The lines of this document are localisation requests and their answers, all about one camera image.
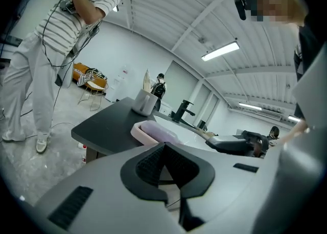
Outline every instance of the fluorescent light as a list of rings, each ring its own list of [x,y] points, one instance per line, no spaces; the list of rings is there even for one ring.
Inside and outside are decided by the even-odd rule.
[[[288,116],[288,119],[289,120],[292,120],[292,121],[295,121],[295,122],[299,122],[300,121],[300,119],[298,119],[298,118],[296,118],[294,116],[291,116],[291,115]]]
[[[218,57],[220,55],[223,55],[225,53],[229,53],[229,52],[238,50],[239,48],[240,47],[237,44],[237,42],[234,41],[234,42],[232,42],[232,43],[230,43],[230,44],[228,44],[228,45],[226,45],[226,46],[224,46],[224,47],[222,47],[220,49],[217,49],[217,50],[215,50],[213,52],[210,52],[210,53],[204,55],[202,57],[202,60],[204,60],[204,61],[211,60],[211,59],[216,58],[216,57]]]
[[[244,104],[244,103],[239,103],[241,106],[244,107],[248,107],[248,108],[252,108],[252,109],[257,109],[257,110],[262,110],[261,107],[257,107],[257,106],[253,106],[253,105],[249,105],[249,104]]]

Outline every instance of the metal chair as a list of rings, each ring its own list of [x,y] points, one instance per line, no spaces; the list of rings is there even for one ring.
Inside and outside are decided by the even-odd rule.
[[[90,96],[93,95],[93,100],[90,105],[90,111],[95,111],[95,110],[100,109],[101,100],[102,100],[101,95],[104,94],[105,90],[108,88],[107,80],[99,78],[99,77],[97,77],[97,75],[94,72],[91,72],[87,75],[87,82],[85,83],[85,86],[86,86],[86,88],[85,88],[80,100],[78,101],[77,105],[80,104],[80,102],[82,102],[82,101],[89,100]],[[90,91],[87,99],[83,100],[82,98],[83,98],[85,92],[87,91],[87,88],[89,88],[91,91]],[[99,103],[98,108],[92,109],[92,106],[93,106],[96,96],[100,96],[100,103]]]

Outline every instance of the black faucet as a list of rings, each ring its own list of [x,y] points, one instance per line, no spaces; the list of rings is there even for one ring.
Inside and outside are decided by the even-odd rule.
[[[178,111],[173,116],[173,121],[174,122],[179,123],[180,119],[182,118],[182,116],[184,114],[184,112],[188,112],[190,115],[195,116],[195,113],[193,113],[193,112],[191,112],[190,110],[187,109],[189,104],[194,105],[192,102],[189,102],[187,100],[183,100],[183,102],[181,103],[181,105],[178,108]]]

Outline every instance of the black shirt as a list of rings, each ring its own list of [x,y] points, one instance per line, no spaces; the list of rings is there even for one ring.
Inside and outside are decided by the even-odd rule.
[[[297,81],[299,81],[303,74],[308,70],[325,41],[326,34],[321,28],[321,21],[317,20],[310,13],[305,18],[305,25],[299,27],[300,46],[294,52]],[[298,118],[304,118],[303,113],[297,104],[294,115]]]

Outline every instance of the white pants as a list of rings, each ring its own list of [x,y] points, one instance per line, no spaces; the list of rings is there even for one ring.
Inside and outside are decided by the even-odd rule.
[[[7,136],[13,140],[24,134],[21,124],[21,109],[26,93],[33,80],[33,115],[38,139],[46,139],[54,108],[54,86],[59,67],[51,67],[41,38],[34,32],[27,35],[13,54],[3,83],[3,105],[8,125]],[[52,65],[61,65],[65,56],[49,46],[46,54]]]

